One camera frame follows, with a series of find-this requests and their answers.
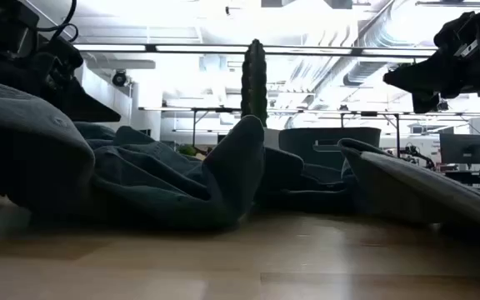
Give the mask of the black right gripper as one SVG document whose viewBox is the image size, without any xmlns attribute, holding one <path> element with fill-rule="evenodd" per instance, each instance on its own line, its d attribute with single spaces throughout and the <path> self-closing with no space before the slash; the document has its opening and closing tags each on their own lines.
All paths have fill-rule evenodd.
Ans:
<svg viewBox="0 0 480 300">
<path fill-rule="evenodd" d="M 445 23 L 433 39 L 441 58 L 430 57 L 388 71 L 382 80 L 412 94 L 415 113 L 438 110 L 440 93 L 480 96 L 480 12 L 465 12 Z"/>
</svg>

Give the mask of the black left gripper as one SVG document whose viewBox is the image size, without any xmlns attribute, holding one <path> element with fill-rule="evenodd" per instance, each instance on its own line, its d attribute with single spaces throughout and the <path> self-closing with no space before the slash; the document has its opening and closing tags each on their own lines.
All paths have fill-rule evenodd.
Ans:
<svg viewBox="0 0 480 300">
<path fill-rule="evenodd" d="M 80 52 L 68 41 L 55 39 L 33 55 L 10 58 L 0 55 L 0 83 L 54 104 L 73 121 L 109 123 L 121 115 L 89 95 L 74 76 L 83 65 Z"/>
</svg>

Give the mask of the grey baseball cap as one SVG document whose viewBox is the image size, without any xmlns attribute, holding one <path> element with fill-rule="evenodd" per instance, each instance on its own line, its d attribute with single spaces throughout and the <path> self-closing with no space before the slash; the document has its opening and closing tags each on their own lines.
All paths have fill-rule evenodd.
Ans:
<svg viewBox="0 0 480 300">
<path fill-rule="evenodd" d="M 78 214 L 94 162 L 68 116 L 0 83 L 0 194 L 35 213 Z"/>
<path fill-rule="evenodd" d="M 342 138 L 342 177 L 362 193 L 367 214 L 418 224 L 480 225 L 480 189 L 419 167 L 365 142 Z"/>
</svg>

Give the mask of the dark blue jeans garment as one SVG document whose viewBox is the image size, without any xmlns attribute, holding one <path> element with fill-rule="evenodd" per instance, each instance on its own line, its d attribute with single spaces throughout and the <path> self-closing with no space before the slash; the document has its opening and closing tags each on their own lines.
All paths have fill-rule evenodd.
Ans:
<svg viewBox="0 0 480 300">
<path fill-rule="evenodd" d="M 261 208 L 304 213 L 351 214 L 355 181 L 335 168 L 306 163 L 298 155 L 268 147 L 254 203 Z"/>
</svg>

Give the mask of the black computer monitor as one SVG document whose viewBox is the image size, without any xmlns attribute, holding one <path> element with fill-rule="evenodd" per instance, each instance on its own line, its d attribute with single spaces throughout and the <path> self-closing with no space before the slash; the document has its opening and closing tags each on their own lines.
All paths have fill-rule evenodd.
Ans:
<svg viewBox="0 0 480 300">
<path fill-rule="evenodd" d="M 480 164 L 480 135 L 441 133 L 442 163 Z"/>
</svg>

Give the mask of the green background plant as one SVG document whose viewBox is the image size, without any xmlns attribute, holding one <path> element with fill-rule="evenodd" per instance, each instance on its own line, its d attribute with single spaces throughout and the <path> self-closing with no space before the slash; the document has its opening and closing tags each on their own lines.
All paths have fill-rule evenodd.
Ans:
<svg viewBox="0 0 480 300">
<path fill-rule="evenodd" d="M 204 160 L 207 156 L 207 153 L 193 145 L 182 144 L 177 147 L 177 151 L 182 155 L 188 156 L 190 158 L 196 158 L 199 160 Z"/>
</svg>

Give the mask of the long ceiling light bar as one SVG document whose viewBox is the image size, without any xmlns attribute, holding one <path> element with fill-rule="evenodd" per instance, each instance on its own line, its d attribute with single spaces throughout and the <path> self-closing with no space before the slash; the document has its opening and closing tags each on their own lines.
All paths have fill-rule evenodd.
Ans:
<svg viewBox="0 0 480 300">
<path fill-rule="evenodd" d="M 76 43 L 83 53 L 163 53 L 163 54 L 227 54 L 245 53 L 248 45 L 235 44 L 101 44 Z M 263 45 L 268 55 L 370 57 L 370 58 L 428 58 L 435 48 L 421 47 L 294 47 Z"/>
</svg>

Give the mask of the black framed background table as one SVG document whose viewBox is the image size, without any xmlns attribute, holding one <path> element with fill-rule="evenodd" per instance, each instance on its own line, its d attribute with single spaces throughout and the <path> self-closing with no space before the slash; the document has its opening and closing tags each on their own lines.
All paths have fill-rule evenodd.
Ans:
<svg viewBox="0 0 480 300">
<path fill-rule="evenodd" d="M 197 112 L 213 112 L 213 113 L 240 113 L 240 108 L 232 107 L 139 107 L 139 110 L 142 111 L 159 111 L 159 112 L 193 112 L 193 117 L 197 116 Z M 337 114 L 341 120 L 341 127 L 343 128 L 343 119 L 346 115 L 358 115 L 360 117 L 386 117 L 392 115 L 396 119 L 395 128 L 396 128 L 396 152 L 397 156 L 400 157 L 400 147 L 401 147 L 401 138 L 400 138 L 400 116 L 403 115 L 402 112 L 376 112 L 376 111 L 345 111 L 345 110 L 311 110 L 311 109 L 274 109 L 270 108 L 269 113 L 282 113 L 282 114 L 299 114 L 299 113 L 312 113 L 312 114 Z"/>
</svg>

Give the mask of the teal plastic bin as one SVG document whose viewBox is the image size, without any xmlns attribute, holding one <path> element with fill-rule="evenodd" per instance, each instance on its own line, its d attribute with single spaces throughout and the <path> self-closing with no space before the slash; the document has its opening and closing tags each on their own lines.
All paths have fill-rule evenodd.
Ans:
<svg viewBox="0 0 480 300">
<path fill-rule="evenodd" d="M 342 138 L 351 138 L 375 147 L 379 146 L 381 130 L 376 127 L 302 127 L 279 133 L 281 150 L 293 153 L 305 163 L 340 171 L 344 156 L 337 148 Z"/>
</svg>

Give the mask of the green cactus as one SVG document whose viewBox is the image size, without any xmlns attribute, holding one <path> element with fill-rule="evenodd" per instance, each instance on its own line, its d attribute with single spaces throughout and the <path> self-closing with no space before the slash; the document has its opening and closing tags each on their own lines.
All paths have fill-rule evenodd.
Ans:
<svg viewBox="0 0 480 300">
<path fill-rule="evenodd" d="M 253 115 L 264 127 L 268 119 L 266 52 L 258 39 L 253 39 L 244 53 L 241 77 L 242 117 Z"/>
</svg>

